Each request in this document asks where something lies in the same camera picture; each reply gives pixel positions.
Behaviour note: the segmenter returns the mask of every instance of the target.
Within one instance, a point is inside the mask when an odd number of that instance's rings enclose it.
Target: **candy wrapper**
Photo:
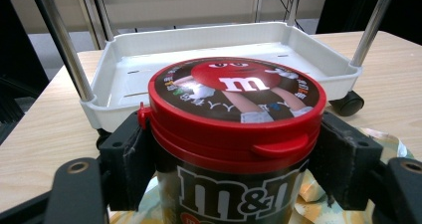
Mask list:
[[[410,151],[399,138],[370,128],[358,128],[359,131],[381,144],[381,160],[387,162],[392,157],[413,158]],[[344,211],[337,203],[327,205],[327,196],[307,170],[301,186],[300,195],[290,224],[370,224],[373,203],[369,201],[365,211]],[[156,177],[152,179],[137,212],[116,212],[110,215],[112,224],[163,224]]]

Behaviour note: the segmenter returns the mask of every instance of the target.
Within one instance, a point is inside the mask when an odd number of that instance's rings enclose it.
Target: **table surface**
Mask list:
[[[315,35],[351,59],[361,32]],[[79,53],[89,81],[102,51]],[[378,32],[353,88],[365,100],[349,124],[389,132],[422,159],[422,47]],[[79,157],[98,157],[98,133],[61,69],[0,146],[0,212],[51,189],[56,170]]]

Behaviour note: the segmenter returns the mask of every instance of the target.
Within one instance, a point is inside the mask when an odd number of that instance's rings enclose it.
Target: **white tray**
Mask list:
[[[253,23],[124,34],[107,43],[92,82],[96,98],[82,106],[93,128],[113,132],[143,102],[163,67],[201,57],[245,57],[297,69],[317,80],[329,101],[342,99],[361,67],[286,23]]]

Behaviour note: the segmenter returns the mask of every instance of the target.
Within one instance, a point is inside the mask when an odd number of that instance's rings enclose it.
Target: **cartoon character's face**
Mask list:
[[[213,89],[253,92],[271,89],[280,82],[280,76],[266,72],[271,69],[254,62],[227,60],[222,63],[206,62],[196,65],[191,74],[196,82]]]

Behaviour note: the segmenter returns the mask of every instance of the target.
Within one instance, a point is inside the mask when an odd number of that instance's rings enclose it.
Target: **cartoon character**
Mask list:
[[[278,87],[282,78],[297,77],[296,73],[278,68],[269,70],[269,67],[254,62],[224,61],[216,64],[213,61],[195,66],[191,76],[173,84],[192,89],[194,94],[190,95],[191,99],[212,97],[215,90],[219,90],[241,112],[241,122],[267,122],[273,121],[273,118],[243,93],[270,90],[285,101],[293,116],[299,116],[312,108],[294,94]]]

